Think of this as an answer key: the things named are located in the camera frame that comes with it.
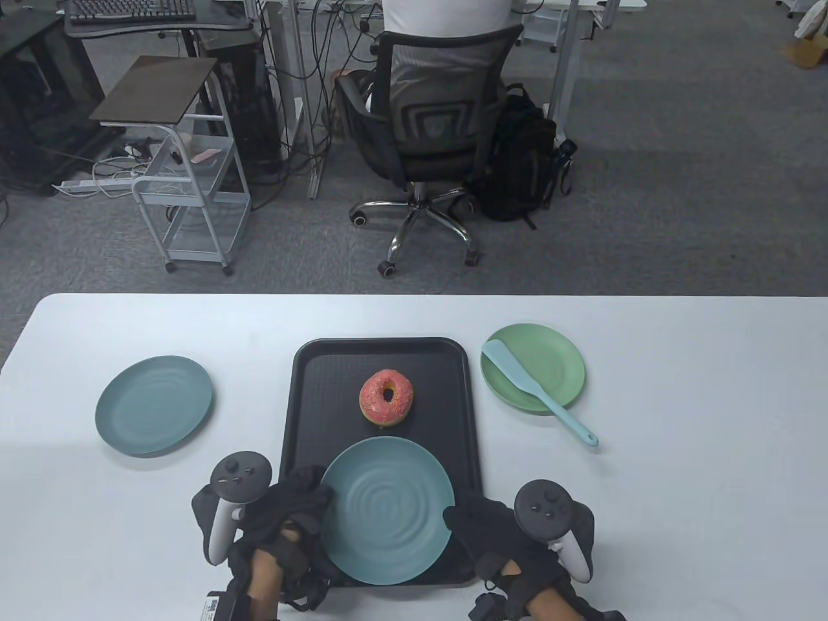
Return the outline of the person's right hand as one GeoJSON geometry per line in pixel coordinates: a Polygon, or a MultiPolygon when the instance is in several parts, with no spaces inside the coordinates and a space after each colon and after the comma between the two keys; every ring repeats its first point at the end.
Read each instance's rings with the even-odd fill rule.
{"type": "Polygon", "coordinates": [[[502,591],[512,607],[526,606],[546,589],[571,586],[556,553],[526,535],[504,503],[471,495],[445,508],[442,516],[479,579],[502,591]]]}

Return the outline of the person's left hand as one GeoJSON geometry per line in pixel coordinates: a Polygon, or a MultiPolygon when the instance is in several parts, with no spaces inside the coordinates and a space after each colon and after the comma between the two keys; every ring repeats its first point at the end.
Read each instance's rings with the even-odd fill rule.
{"type": "Polygon", "coordinates": [[[275,620],[280,604],[311,611],[327,596],[336,570],[320,536],[333,490],[322,474],[319,466],[297,468],[246,507],[228,555],[228,588],[241,606],[235,619],[275,620]]]}

